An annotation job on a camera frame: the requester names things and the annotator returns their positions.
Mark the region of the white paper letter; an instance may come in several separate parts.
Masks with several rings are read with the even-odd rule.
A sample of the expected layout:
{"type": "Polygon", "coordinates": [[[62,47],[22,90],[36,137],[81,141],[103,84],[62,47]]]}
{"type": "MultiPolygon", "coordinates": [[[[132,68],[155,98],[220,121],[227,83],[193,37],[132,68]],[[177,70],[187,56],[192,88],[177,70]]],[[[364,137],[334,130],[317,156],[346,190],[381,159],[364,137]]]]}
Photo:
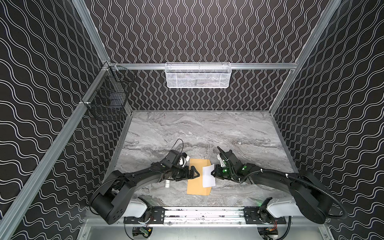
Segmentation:
{"type": "Polygon", "coordinates": [[[211,188],[216,185],[215,177],[212,172],[215,170],[215,165],[203,167],[203,188],[211,188]]]}

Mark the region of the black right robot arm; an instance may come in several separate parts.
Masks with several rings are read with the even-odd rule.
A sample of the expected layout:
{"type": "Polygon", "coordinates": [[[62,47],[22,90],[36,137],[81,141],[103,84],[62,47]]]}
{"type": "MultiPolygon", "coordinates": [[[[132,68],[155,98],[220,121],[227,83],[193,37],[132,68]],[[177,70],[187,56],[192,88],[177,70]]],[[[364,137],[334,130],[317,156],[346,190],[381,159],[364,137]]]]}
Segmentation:
{"type": "Polygon", "coordinates": [[[292,196],[290,206],[278,207],[277,199],[268,197],[257,210],[256,216],[263,223],[271,223],[281,217],[303,216],[308,220],[323,224],[329,216],[332,199],[324,185],[311,174],[284,173],[265,169],[252,163],[243,164],[232,150],[224,152],[218,147],[219,165],[211,175],[217,179],[238,184],[262,185],[283,191],[292,196]]]}

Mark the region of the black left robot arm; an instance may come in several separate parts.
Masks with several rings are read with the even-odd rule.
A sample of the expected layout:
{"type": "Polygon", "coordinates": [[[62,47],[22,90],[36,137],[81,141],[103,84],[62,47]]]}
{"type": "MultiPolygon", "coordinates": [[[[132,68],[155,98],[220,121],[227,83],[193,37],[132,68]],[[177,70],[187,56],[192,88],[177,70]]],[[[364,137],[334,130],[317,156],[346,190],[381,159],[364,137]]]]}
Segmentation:
{"type": "Polygon", "coordinates": [[[92,195],[89,206],[109,225],[116,223],[125,213],[135,191],[164,180],[183,181],[200,177],[194,167],[180,165],[186,153],[170,150],[159,162],[132,173],[113,171],[92,195]]]}

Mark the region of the aluminium back crossbar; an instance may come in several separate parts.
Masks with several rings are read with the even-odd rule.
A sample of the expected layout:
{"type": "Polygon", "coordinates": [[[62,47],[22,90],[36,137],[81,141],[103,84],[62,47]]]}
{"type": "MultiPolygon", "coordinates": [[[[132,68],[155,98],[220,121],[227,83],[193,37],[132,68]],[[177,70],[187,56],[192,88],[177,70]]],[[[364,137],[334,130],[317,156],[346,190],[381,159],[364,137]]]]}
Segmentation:
{"type": "Polygon", "coordinates": [[[297,63],[166,63],[166,64],[111,64],[118,69],[126,70],[160,70],[164,71],[168,67],[181,67],[181,69],[191,69],[192,67],[230,67],[232,70],[294,70],[297,63]]]}

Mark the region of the aluminium frame corner post left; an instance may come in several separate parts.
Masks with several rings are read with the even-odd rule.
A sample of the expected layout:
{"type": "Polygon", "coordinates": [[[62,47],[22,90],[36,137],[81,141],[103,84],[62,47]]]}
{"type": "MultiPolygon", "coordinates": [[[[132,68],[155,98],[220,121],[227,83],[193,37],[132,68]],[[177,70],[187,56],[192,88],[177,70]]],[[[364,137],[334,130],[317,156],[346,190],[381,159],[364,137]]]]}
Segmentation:
{"type": "Polygon", "coordinates": [[[91,17],[91,13],[90,13],[89,9],[87,8],[85,1],[73,0],[72,2],[75,6],[75,9],[76,9],[78,15],[80,16],[80,18],[82,20],[84,28],[86,29],[86,31],[90,37],[91,43],[93,44],[93,46],[94,46],[94,48],[98,54],[99,59],[102,62],[110,63],[111,60],[107,54],[107,51],[105,49],[104,44],[102,43],[102,40],[101,40],[100,35],[98,33],[98,29],[97,29],[97,27],[96,27],[96,25],[95,25],[95,23],[91,17]]]}

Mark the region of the aluminium frame corner post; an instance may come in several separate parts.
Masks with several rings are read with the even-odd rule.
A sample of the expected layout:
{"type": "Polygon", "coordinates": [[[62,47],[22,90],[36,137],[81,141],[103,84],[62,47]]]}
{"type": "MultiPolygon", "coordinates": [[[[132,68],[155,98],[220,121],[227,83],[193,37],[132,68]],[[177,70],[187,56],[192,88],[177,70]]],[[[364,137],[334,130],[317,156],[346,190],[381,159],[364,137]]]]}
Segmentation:
{"type": "Polygon", "coordinates": [[[86,29],[86,31],[90,37],[91,43],[93,44],[93,46],[94,46],[94,48],[98,54],[99,59],[102,62],[110,63],[111,60],[107,54],[107,51],[105,49],[104,44],[102,43],[102,40],[101,40],[100,35],[98,33],[98,29],[97,29],[97,27],[96,27],[96,25],[95,25],[95,23],[91,17],[91,13],[90,13],[89,9],[87,8],[85,1],[73,0],[72,2],[75,6],[75,9],[76,9],[78,15],[80,16],[80,18],[82,20],[84,28],[86,29]]]}
{"type": "Polygon", "coordinates": [[[287,75],[287,78],[285,82],[283,83],[279,93],[277,94],[274,102],[272,103],[269,113],[274,116],[282,103],[284,97],[286,96],[288,90],[293,85],[298,73],[303,68],[304,64],[308,60],[311,52],[313,51],[314,47],[316,46],[317,42],[319,41],[322,33],[324,32],[325,28],[328,26],[331,18],[335,14],[336,10],[341,4],[341,0],[331,0],[328,1],[325,9],[321,13],[317,24],[315,25],[314,29],[312,30],[306,44],[303,46],[303,49],[299,55],[299,57],[296,60],[296,67],[289,72],[287,75]]]}

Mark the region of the aluminium frame corner post right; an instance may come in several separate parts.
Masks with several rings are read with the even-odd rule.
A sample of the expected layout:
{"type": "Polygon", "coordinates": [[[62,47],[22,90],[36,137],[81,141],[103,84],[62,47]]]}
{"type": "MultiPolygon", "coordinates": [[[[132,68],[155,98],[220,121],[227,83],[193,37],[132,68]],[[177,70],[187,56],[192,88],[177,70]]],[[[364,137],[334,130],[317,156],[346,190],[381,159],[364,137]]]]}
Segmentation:
{"type": "Polygon", "coordinates": [[[311,52],[313,51],[314,47],[316,46],[317,42],[319,41],[322,33],[324,32],[325,28],[328,26],[331,18],[335,14],[336,10],[341,4],[341,0],[331,0],[328,1],[325,9],[321,13],[317,24],[315,25],[314,29],[312,30],[306,44],[303,46],[303,49],[299,55],[299,57],[296,60],[296,67],[289,72],[287,75],[287,78],[285,82],[283,83],[279,93],[277,94],[274,102],[272,103],[269,113],[274,116],[282,103],[284,97],[286,96],[288,90],[293,85],[298,73],[303,68],[304,64],[308,60],[311,52]]]}

